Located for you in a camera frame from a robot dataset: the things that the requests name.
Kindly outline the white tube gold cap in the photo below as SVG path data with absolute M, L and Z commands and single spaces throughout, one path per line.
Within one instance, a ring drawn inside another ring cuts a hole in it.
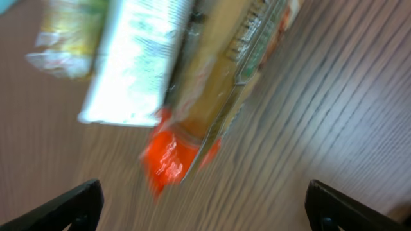
M 193 2 L 111 1 L 95 72 L 78 120 L 153 127 L 161 108 Z

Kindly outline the orange spaghetti packet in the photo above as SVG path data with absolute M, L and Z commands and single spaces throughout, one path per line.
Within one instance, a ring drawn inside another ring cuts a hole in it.
M 142 161 L 155 197 L 210 163 L 302 0 L 197 1 Z

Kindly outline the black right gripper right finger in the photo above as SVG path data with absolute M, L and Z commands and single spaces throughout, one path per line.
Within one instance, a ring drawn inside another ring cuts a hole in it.
M 319 180 L 309 182 L 304 208 L 312 230 L 408 229 L 407 219 L 398 223 Z

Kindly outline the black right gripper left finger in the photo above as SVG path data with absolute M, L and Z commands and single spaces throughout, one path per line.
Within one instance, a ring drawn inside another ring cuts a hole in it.
M 18 218 L 1 225 L 3 231 L 97 229 L 104 205 L 100 181 L 92 179 Z

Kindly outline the mint green tissue pack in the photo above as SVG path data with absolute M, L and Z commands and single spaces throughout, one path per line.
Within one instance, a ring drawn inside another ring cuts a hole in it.
M 0 15 L 6 13 L 18 0 L 0 0 Z

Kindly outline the green drink carton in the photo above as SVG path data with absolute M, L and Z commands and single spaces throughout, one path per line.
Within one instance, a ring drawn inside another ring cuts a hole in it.
M 91 75 L 108 12 L 108 0 L 46 0 L 34 53 L 27 61 L 56 78 Z

